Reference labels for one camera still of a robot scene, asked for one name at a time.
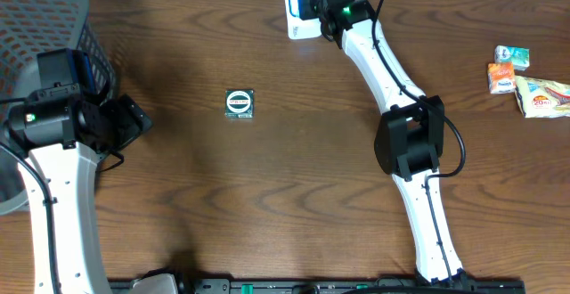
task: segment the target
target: snack package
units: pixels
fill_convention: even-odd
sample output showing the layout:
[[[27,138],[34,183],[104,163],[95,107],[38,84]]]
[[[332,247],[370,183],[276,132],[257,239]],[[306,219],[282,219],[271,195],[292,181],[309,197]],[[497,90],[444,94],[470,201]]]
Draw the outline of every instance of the snack package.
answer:
[[[530,50],[497,45],[497,48],[495,48],[495,62],[512,62],[515,70],[525,71],[531,65]]]
[[[570,85],[517,76],[517,103],[526,118],[570,117]]]
[[[512,62],[507,63],[489,63],[489,91],[491,94],[514,93],[515,88],[515,70]]]

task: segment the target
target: wooden table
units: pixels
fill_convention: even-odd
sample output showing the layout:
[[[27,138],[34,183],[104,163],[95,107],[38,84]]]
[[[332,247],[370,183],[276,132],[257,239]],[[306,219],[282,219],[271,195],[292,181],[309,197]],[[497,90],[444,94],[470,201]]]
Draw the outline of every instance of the wooden table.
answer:
[[[570,121],[524,119],[513,94],[489,94],[486,64],[518,45],[525,75],[570,82],[569,13],[570,0],[387,0],[381,16],[468,147],[442,186],[463,265],[529,293],[570,290]],[[413,273],[403,202],[372,149],[372,94],[334,44],[288,39],[283,0],[91,0],[90,21],[155,122],[98,183],[110,278],[169,263],[236,278]],[[227,88],[256,90],[252,121],[224,117]],[[443,171],[459,155],[449,131],[445,143]],[[29,293],[29,215],[0,226],[0,291]]]

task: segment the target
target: black base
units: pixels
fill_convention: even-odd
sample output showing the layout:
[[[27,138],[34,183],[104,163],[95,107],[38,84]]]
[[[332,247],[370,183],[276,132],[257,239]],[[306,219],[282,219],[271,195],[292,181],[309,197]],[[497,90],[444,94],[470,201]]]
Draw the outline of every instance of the black base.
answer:
[[[113,294],[127,294],[133,282],[112,282]],[[380,277],[377,280],[339,281],[230,281],[227,279],[203,279],[191,282],[191,286],[180,289],[181,294],[343,294],[352,290],[375,293],[484,293],[484,294],[525,294],[522,281],[479,282],[458,275],[453,290],[447,283],[426,285],[411,278],[394,276]]]

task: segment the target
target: round label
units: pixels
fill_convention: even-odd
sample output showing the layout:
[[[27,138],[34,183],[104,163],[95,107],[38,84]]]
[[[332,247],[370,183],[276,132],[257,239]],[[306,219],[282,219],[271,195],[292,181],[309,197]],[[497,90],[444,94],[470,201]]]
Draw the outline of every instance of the round label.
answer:
[[[233,92],[228,96],[225,104],[232,112],[241,113],[251,106],[251,97],[249,97],[248,93],[243,91]]]
[[[540,95],[533,98],[533,107],[537,109],[550,108],[552,102],[545,96]]]

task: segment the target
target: gray basket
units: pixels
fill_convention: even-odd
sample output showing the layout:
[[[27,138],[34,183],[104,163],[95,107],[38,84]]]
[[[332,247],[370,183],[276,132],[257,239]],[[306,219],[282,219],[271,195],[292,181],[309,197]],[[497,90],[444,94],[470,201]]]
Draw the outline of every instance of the gray basket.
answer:
[[[0,0],[0,100],[40,89],[37,54],[66,47],[89,53],[97,90],[110,81],[108,98],[117,95],[115,72],[87,23],[88,9],[89,0]],[[9,108],[0,105],[0,125]],[[27,201],[15,161],[0,152],[0,215]]]

